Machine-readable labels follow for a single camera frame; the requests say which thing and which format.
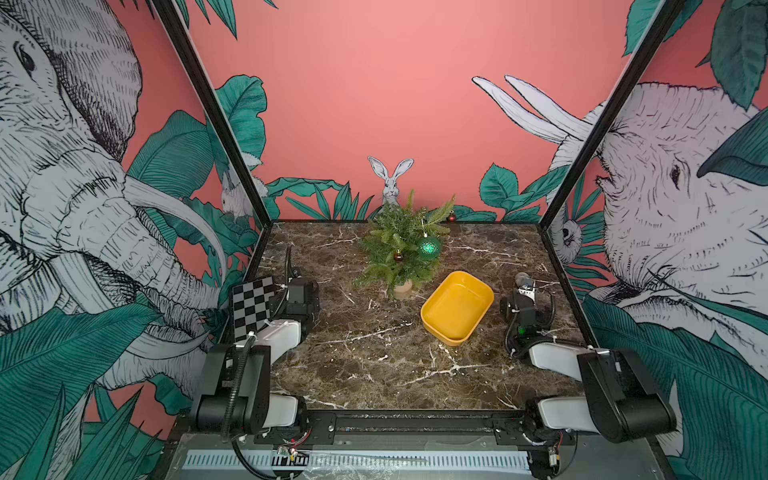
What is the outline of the green glitter ball ornament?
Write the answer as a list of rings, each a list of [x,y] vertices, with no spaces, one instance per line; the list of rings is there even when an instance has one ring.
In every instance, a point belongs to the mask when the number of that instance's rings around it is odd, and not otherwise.
[[[437,259],[442,251],[442,242],[439,237],[424,236],[417,244],[418,255],[425,260]]]

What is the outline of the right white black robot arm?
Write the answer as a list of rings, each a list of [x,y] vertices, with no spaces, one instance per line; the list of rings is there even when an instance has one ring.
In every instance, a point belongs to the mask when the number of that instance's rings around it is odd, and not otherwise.
[[[521,431],[530,443],[552,446],[567,433],[598,434],[622,443],[676,431],[673,408],[635,351],[559,340],[549,332],[555,312],[553,296],[540,308],[532,290],[517,290],[500,300],[509,356],[569,377],[583,390],[580,396],[528,401]]]

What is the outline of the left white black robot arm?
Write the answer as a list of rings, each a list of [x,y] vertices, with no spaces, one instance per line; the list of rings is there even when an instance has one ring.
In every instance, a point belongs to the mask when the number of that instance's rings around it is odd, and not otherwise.
[[[306,340],[320,313],[319,285],[271,276],[236,285],[230,295],[234,341],[207,354],[189,418],[192,428],[234,435],[308,428],[306,401],[270,392],[272,365]]]

